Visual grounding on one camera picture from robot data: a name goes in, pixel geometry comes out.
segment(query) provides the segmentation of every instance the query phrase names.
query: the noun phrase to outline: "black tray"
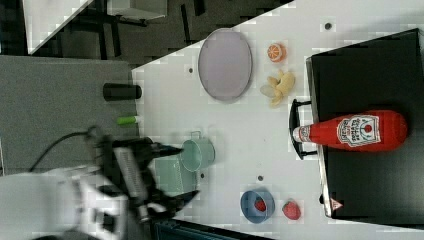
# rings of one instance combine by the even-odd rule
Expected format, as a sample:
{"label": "black tray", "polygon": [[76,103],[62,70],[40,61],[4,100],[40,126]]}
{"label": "black tray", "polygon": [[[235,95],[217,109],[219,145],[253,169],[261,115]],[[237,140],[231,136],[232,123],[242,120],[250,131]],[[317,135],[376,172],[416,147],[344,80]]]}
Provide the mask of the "black tray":
{"label": "black tray", "polygon": [[[402,113],[409,126],[406,142],[395,151],[321,149],[327,215],[420,228],[424,224],[424,77],[419,30],[314,55],[308,59],[308,74],[316,121],[392,109]],[[343,207],[334,209],[330,198]]]}

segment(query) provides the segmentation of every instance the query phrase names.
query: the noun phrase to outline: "red ketchup bottle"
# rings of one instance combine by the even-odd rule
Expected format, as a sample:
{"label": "red ketchup bottle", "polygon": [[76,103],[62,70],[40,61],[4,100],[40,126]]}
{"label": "red ketchup bottle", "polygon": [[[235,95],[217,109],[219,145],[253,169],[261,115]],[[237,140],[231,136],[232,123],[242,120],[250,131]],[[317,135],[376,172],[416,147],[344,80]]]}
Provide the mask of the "red ketchup bottle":
{"label": "red ketchup bottle", "polygon": [[374,110],[297,127],[293,137],[297,142],[314,142],[348,151],[381,152],[402,145],[407,133],[408,126],[401,114]]}

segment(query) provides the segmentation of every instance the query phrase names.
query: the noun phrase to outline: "cable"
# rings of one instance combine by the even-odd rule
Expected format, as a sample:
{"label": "cable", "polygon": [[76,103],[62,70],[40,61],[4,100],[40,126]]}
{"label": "cable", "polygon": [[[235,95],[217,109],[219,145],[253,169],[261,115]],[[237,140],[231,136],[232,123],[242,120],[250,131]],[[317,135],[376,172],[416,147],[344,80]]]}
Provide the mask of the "cable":
{"label": "cable", "polygon": [[37,161],[35,161],[35,163],[32,165],[32,167],[28,171],[29,172],[33,172],[34,169],[37,167],[37,165],[47,155],[47,153],[49,153],[50,150],[52,150],[60,142],[66,140],[68,138],[77,137],[77,136],[85,136],[85,139],[94,138],[95,136],[93,136],[92,131],[95,130],[95,129],[97,129],[98,131],[100,131],[100,129],[97,126],[91,126],[86,132],[74,132],[74,133],[70,133],[70,134],[67,134],[67,135],[59,138],[58,140],[56,140],[55,142],[53,142],[52,144],[50,144],[50,146],[47,147],[46,150],[44,150],[44,152],[40,155],[40,157],[37,158]]}

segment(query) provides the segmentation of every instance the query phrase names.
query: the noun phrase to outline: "toy orange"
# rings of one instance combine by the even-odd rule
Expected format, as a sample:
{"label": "toy orange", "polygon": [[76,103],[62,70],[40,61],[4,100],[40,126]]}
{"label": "toy orange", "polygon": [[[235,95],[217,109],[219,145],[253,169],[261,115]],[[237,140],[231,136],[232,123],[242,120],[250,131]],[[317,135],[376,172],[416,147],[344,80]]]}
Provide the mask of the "toy orange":
{"label": "toy orange", "polygon": [[286,58],[287,52],[283,44],[273,43],[268,48],[268,57],[272,62],[281,62]]}

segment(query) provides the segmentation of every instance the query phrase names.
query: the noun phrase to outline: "mug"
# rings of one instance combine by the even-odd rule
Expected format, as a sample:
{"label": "mug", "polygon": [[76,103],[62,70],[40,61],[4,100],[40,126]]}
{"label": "mug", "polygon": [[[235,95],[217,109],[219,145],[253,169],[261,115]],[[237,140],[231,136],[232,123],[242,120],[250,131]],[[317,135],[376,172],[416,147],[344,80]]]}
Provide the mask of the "mug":
{"label": "mug", "polygon": [[202,138],[200,131],[191,133],[191,139],[183,143],[183,151],[179,154],[183,166],[190,172],[209,167],[215,160],[215,149],[207,138]]}

